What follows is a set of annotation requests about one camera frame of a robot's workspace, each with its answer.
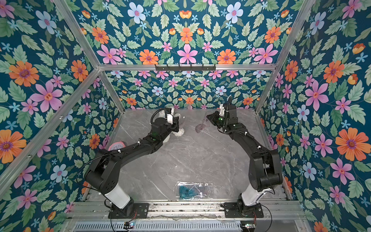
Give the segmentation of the clear ruler set bag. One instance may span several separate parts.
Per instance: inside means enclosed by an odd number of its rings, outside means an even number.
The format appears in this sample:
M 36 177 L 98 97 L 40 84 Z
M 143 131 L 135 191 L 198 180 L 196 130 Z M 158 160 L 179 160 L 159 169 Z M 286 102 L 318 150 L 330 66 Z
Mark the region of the clear ruler set bag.
M 202 120 L 202 122 L 200 124 L 206 124 L 206 125 L 209 125 L 210 126 L 210 121 L 207 118 L 207 116 L 208 116 L 207 114 L 204 115 L 203 120 Z

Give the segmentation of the purple protractor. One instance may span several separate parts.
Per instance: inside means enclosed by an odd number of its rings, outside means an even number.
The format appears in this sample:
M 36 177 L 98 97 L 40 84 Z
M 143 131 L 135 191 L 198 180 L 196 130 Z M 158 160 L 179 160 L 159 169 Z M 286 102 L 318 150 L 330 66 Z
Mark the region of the purple protractor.
M 196 133 L 200 133 L 202 130 L 204 130 L 205 128 L 209 127 L 209 125 L 206 125 L 206 124 L 199 124 L 195 127 L 195 131 Z

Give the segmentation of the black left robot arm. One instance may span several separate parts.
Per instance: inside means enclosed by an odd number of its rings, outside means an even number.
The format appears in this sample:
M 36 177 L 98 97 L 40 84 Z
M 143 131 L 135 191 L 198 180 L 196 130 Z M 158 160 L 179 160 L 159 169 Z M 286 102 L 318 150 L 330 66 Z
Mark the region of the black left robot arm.
M 180 114 L 175 113 L 173 108 L 157 110 L 151 116 L 151 130 L 146 137 L 117 150 L 100 150 L 84 175 L 85 181 L 116 208 L 127 208 L 131 205 L 132 198 L 119 184 L 121 168 L 142 156 L 157 152 L 172 133 L 180 131 L 179 119 Z

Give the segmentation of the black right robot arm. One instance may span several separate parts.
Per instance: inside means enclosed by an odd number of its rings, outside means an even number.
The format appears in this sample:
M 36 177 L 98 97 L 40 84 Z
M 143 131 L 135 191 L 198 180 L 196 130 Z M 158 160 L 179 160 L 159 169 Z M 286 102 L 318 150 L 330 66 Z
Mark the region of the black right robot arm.
M 206 118 L 219 132 L 239 144 L 249 156 L 249 185 L 240 194 L 237 208 L 247 210 L 256 206 L 265 193 L 274 190 L 284 181 L 277 150 L 269 150 L 261 145 L 247 127 L 239 122 L 237 107 L 232 104 L 231 98 L 220 105 L 219 111 L 207 115 Z

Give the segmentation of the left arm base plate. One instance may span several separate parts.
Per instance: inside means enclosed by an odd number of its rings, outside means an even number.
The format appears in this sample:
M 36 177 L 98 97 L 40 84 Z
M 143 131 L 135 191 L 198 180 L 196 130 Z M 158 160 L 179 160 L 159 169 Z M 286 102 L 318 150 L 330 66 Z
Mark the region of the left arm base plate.
M 148 203 L 129 203 L 123 209 L 115 205 L 111 206 L 109 219 L 144 219 L 147 218 L 149 212 Z

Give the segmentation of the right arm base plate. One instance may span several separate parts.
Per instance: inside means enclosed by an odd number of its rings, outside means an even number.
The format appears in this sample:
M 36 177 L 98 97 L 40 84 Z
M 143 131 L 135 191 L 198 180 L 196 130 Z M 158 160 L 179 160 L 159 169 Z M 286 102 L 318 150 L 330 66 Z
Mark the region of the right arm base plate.
M 220 205 L 224 209 L 226 218 L 263 218 L 262 205 L 258 203 L 253 206 L 245 206 L 242 202 L 223 203 Z

